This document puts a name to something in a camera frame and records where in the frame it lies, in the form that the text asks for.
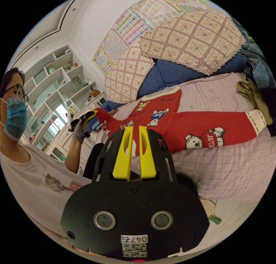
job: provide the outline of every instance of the camera lens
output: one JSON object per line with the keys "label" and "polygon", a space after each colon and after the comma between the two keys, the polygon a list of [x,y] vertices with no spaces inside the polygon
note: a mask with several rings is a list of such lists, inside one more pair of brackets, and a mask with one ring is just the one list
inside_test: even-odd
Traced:
{"label": "camera lens", "polygon": [[167,211],[158,211],[151,218],[151,225],[154,229],[165,230],[173,223],[173,216]]}
{"label": "camera lens", "polygon": [[110,230],[115,226],[114,216],[107,211],[100,211],[94,216],[94,224],[102,230]]}

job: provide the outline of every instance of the yellow plastic part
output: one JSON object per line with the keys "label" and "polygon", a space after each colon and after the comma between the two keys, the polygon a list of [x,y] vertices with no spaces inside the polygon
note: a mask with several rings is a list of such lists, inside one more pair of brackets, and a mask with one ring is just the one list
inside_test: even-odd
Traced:
{"label": "yellow plastic part", "polygon": [[113,177],[115,179],[126,179],[127,181],[130,180],[132,140],[133,126],[128,126],[124,130],[124,135],[113,170]]}
{"label": "yellow plastic part", "polygon": [[147,134],[147,127],[145,126],[139,126],[139,146],[141,179],[154,178],[156,176],[156,169],[150,147],[149,136]]}
{"label": "yellow plastic part", "polygon": [[91,120],[93,117],[95,117],[97,112],[98,112],[98,111],[94,111],[94,114],[91,115],[89,118],[87,118],[84,122],[88,122],[88,121]]}

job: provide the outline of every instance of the blue surgical mask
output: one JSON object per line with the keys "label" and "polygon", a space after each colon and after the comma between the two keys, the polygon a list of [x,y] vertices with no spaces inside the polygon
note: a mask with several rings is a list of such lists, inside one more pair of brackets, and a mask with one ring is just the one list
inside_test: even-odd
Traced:
{"label": "blue surgical mask", "polygon": [[4,132],[14,141],[19,141],[22,137],[28,122],[25,102],[19,103],[16,97],[9,98],[7,102],[7,122],[4,125]]}

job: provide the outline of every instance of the gray glove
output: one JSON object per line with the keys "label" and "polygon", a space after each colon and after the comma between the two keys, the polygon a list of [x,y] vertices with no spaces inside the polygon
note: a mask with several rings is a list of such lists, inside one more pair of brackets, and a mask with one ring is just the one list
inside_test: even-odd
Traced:
{"label": "gray glove", "polygon": [[74,130],[73,138],[80,142],[80,144],[82,144],[85,139],[85,133],[88,132],[89,128],[87,123],[80,120]]}

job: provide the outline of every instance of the checkered bedsheet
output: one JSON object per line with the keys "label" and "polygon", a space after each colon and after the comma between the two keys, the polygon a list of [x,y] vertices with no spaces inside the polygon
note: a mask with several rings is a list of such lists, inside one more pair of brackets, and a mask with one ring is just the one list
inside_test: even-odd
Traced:
{"label": "checkered bedsheet", "polygon": [[[251,111],[250,103],[236,91],[241,77],[241,73],[221,74],[181,84],[178,112]],[[114,118],[126,119],[137,103],[120,107]],[[106,140],[107,135],[101,131],[97,143]],[[243,144],[183,150],[172,156],[176,173],[189,176],[197,184],[201,197],[257,202],[265,193],[276,167],[276,137],[271,137],[265,128],[255,139]],[[132,159],[131,169],[140,173],[139,157]]]}

